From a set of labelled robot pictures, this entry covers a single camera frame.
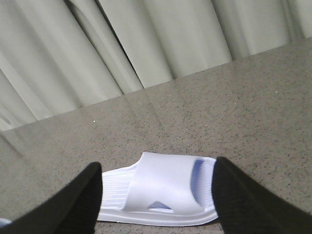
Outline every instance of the slide sandal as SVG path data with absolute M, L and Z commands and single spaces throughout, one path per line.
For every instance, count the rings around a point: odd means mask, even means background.
M 215 159 L 144 152 L 130 167 L 102 173 L 98 220 L 191 226 L 217 218 L 211 186 Z

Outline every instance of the gray floor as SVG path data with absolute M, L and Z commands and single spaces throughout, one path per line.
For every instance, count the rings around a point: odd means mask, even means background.
M 107 171 L 143 151 L 226 156 L 311 214 L 312 39 L 2 133 L 0 216 L 31 210 L 89 162 Z M 99 222 L 103 232 L 223 233 Z

